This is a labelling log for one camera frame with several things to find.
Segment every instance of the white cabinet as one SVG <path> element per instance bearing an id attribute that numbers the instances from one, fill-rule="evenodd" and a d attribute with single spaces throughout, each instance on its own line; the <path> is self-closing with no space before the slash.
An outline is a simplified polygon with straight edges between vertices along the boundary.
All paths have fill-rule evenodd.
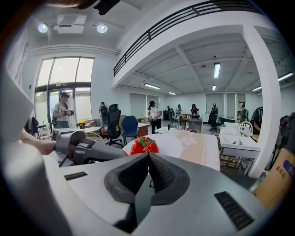
<path id="1" fill-rule="evenodd" d="M 209 121 L 209 115 L 210 115 L 210 114 L 204 114 L 204 115 L 203 115 L 203 117 L 202 117 L 203 123 L 204 123 L 204 122 L 207 123 L 207 122 Z"/>

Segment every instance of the laboratory room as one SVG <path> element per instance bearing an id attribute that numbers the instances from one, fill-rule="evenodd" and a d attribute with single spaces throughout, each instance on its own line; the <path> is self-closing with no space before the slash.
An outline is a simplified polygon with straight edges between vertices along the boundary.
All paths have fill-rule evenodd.
<path id="1" fill-rule="evenodd" d="M 295 62 L 272 21 L 240 2 L 17 10 L 1 39 L 1 168 L 32 228 L 219 236 L 265 226 L 295 171 Z"/>

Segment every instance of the cardboard box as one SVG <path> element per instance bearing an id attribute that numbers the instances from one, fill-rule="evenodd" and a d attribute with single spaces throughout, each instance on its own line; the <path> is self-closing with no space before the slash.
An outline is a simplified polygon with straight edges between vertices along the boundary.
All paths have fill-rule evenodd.
<path id="1" fill-rule="evenodd" d="M 294 178 L 295 156 L 282 148 L 271 171 L 253 194 L 270 209 L 284 200 Z"/>

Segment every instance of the fluorescent light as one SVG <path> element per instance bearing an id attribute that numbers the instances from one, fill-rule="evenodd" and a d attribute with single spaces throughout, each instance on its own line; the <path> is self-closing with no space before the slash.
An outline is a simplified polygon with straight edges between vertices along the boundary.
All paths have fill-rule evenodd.
<path id="1" fill-rule="evenodd" d="M 150 88 L 154 88 L 154 89 L 160 89 L 159 87 L 154 86 L 154 85 L 151 85 L 151 84 L 148 84 L 148 83 L 145 83 L 144 86 L 147 86 L 147 87 L 150 87 Z"/>
<path id="2" fill-rule="evenodd" d="M 219 77 L 220 63 L 214 63 L 214 78 Z"/>
<path id="3" fill-rule="evenodd" d="M 260 86 L 260 87 L 258 87 L 258 88 L 253 89 L 252 91 L 257 91 L 257 90 L 259 90 L 259 89 L 262 89 L 262 87 Z"/>
<path id="4" fill-rule="evenodd" d="M 107 26 L 105 24 L 100 24 L 99 26 L 97 26 L 96 30 L 99 33 L 106 33 Z"/>
<path id="5" fill-rule="evenodd" d="M 281 81 L 281 80 L 283 80 L 283 79 L 289 78 L 289 77 L 292 76 L 292 75 L 294 75 L 294 73 L 291 73 L 291 72 L 290 72 L 290 73 L 288 73 L 288 74 L 286 74 L 286 75 L 280 77 L 278 80 Z"/>
<path id="6" fill-rule="evenodd" d="M 38 30 L 40 33 L 46 33 L 48 30 L 48 26 L 46 24 L 40 24 L 38 26 Z"/>

